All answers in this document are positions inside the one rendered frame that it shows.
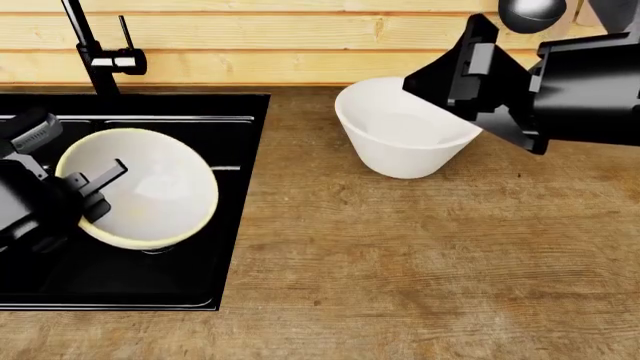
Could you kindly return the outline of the white bowl with cream rim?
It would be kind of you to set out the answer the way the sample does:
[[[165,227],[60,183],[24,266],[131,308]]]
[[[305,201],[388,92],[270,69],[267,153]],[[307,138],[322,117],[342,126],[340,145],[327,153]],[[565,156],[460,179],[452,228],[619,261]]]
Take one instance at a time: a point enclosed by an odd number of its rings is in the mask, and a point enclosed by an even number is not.
[[[117,161],[126,173],[101,189],[111,209],[81,230],[108,245],[155,250],[202,230],[218,204],[218,185],[204,159],[179,140],[139,128],[98,131],[63,153],[55,175],[94,180]]]

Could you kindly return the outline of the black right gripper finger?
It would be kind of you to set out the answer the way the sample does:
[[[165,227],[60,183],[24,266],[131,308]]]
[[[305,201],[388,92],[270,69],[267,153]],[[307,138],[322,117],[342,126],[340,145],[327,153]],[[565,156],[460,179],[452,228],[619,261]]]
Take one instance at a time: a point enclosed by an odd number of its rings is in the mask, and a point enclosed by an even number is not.
[[[483,14],[468,18],[454,47],[404,78],[402,89],[450,113],[532,108],[531,74],[496,44],[499,29]]]
[[[534,155],[544,155],[549,139],[531,124],[517,122],[509,108],[502,105],[493,113],[477,113],[472,122],[477,127]]]

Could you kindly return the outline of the hanging metal ladle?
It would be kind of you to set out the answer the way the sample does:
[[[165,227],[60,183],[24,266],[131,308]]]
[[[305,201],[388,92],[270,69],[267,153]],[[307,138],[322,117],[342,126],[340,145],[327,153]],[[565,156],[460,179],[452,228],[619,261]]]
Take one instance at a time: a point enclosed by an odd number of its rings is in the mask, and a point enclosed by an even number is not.
[[[534,34],[553,26],[565,14],[566,0],[499,0],[498,14],[512,32]]]

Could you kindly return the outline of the plain white bowl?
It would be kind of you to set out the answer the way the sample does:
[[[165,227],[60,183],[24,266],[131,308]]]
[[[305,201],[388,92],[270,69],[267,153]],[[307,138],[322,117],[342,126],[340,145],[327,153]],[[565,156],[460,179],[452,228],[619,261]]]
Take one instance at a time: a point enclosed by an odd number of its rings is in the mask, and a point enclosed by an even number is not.
[[[466,122],[402,89],[401,77],[353,83],[335,100],[335,113],[361,161],[384,176],[430,176],[479,134]]]

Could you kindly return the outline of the black kitchen faucet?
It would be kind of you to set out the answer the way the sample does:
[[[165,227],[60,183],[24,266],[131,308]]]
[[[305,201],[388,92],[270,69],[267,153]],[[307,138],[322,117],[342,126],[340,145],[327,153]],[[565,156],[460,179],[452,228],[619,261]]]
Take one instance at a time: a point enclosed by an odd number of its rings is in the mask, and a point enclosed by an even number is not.
[[[147,58],[143,50],[134,46],[125,18],[118,16],[127,47],[104,50],[94,38],[79,0],[61,0],[78,39],[76,50],[89,75],[97,95],[119,95],[113,74],[144,75]]]

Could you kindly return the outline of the hanging dark kitchen utensil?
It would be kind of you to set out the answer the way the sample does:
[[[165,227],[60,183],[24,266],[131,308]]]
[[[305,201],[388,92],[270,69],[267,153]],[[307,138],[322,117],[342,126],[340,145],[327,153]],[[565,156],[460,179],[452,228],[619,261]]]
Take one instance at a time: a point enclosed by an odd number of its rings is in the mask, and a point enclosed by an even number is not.
[[[588,0],[608,33],[625,32],[633,22],[639,0]]]

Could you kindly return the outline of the black kitchen sink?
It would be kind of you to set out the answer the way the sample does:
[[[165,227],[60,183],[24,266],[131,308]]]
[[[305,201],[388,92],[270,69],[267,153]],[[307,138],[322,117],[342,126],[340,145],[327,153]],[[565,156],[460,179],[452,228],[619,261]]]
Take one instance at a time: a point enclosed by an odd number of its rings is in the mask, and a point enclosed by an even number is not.
[[[32,153],[51,176],[83,137],[139,128],[197,152],[219,191],[208,224],[166,248],[117,248],[78,226],[53,251],[0,252],[0,310],[217,310],[269,101],[266,94],[0,94],[0,124],[32,108],[59,119],[62,134]]]

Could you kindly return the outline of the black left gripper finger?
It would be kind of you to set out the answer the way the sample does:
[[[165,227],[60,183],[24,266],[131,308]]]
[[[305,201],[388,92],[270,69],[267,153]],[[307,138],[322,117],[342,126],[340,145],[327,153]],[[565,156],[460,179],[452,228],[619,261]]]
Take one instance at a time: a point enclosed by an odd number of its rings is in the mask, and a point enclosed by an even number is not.
[[[115,165],[113,167],[94,179],[89,179],[84,173],[71,173],[63,178],[65,185],[80,196],[96,194],[128,172],[128,168],[120,159],[115,159],[114,161]]]
[[[104,195],[100,191],[94,191],[91,194],[82,195],[82,215],[88,222],[95,222],[106,215],[111,210]]]

